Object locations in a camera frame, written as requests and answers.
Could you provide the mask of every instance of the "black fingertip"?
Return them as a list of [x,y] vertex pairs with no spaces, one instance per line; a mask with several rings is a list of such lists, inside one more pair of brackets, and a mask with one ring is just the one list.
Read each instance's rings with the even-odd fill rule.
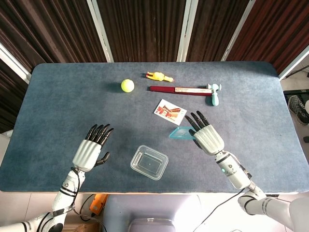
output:
[[201,122],[201,120],[199,120],[199,118],[194,113],[191,113],[191,115],[201,129],[205,127],[205,125]]
[[100,132],[98,133],[98,135],[96,136],[96,138],[94,139],[94,142],[99,143],[100,139],[102,138],[103,134],[105,133],[105,131],[107,130],[107,128],[110,126],[110,124],[107,124],[105,127],[103,127]]
[[104,125],[101,124],[101,125],[98,126],[97,130],[100,131],[103,127],[104,127]]
[[102,158],[104,162],[108,160],[108,158],[111,156],[109,152],[106,152],[105,156]]
[[110,136],[110,134],[112,133],[113,130],[114,130],[114,128],[111,128],[110,130],[108,130],[105,133],[105,135],[100,139],[100,141],[98,143],[103,146],[106,143],[108,136]]
[[190,129],[190,130],[189,130],[189,133],[190,133],[191,136],[194,136],[194,134],[195,134],[196,132],[195,132],[194,130]]
[[207,121],[207,119],[204,117],[204,115],[200,111],[197,111],[197,115],[201,118],[205,126],[209,125],[209,122]]
[[185,118],[188,120],[188,122],[191,124],[191,126],[196,130],[199,131],[199,127],[197,124],[187,115],[185,115]]
[[86,136],[86,138],[85,138],[86,140],[89,140],[89,138],[90,138],[92,132],[95,130],[95,128],[96,128],[97,126],[98,126],[98,125],[95,124],[95,125],[93,125],[93,126],[90,128],[90,130],[89,130],[89,132],[88,132],[88,134],[87,134],[87,136]]
[[102,129],[103,125],[98,126],[94,132],[92,133],[92,135],[90,136],[89,140],[95,142],[95,138],[98,134],[98,132]]

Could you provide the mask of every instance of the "yellow ball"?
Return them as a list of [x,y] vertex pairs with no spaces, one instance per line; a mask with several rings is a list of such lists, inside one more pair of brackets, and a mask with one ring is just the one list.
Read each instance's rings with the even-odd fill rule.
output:
[[130,79],[123,80],[121,83],[121,89],[126,93],[132,92],[134,89],[134,82]]

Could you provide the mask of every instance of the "rubber chicken toy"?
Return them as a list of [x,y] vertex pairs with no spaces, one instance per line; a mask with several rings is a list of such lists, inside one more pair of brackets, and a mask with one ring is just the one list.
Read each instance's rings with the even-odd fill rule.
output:
[[165,76],[163,73],[160,72],[147,72],[146,77],[155,81],[174,81],[173,78]]

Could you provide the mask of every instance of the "card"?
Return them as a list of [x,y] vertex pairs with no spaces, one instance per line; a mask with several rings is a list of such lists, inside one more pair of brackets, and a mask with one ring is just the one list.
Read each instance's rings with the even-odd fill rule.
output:
[[175,123],[176,125],[180,125],[183,117],[187,113],[186,110],[162,99],[154,111],[154,114],[159,115],[160,117]]

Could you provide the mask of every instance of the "plastic box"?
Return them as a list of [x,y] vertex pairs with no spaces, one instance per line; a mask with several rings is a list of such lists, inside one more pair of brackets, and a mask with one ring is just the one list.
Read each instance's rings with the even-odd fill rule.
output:
[[168,164],[169,158],[150,147],[141,145],[132,161],[131,168],[153,180],[159,180]]

